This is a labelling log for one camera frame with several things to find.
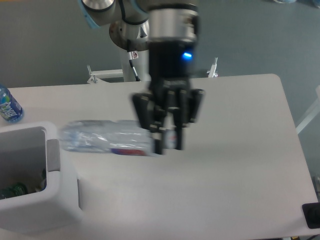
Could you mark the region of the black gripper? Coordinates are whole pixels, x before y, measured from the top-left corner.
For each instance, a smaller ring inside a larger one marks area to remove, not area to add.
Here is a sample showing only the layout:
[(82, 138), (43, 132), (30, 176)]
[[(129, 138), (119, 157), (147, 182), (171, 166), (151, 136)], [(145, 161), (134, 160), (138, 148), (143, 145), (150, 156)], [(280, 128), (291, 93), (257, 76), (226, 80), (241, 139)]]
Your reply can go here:
[(176, 150), (183, 149), (183, 129), (197, 121), (205, 91), (190, 83), (195, 46), (176, 39), (149, 44), (150, 93), (133, 93), (131, 99), (141, 128), (150, 133), (154, 154), (164, 154), (164, 113), (173, 112)]

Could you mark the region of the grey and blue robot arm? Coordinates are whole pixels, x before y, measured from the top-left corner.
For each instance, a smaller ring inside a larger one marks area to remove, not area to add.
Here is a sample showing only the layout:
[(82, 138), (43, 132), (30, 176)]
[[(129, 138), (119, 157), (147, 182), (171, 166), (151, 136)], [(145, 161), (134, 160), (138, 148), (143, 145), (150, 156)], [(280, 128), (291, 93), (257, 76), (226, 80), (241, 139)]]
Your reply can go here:
[(172, 114), (175, 149), (182, 150), (184, 129), (197, 121), (205, 96), (190, 81), (199, 38), (197, 1), (80, 0), (78, 5), (91, 28), (117, 26), (110, 37), (120, 48), (148, 51), (148, 88), (131, 96), (138, 121), (160, 155), (166, 117)]

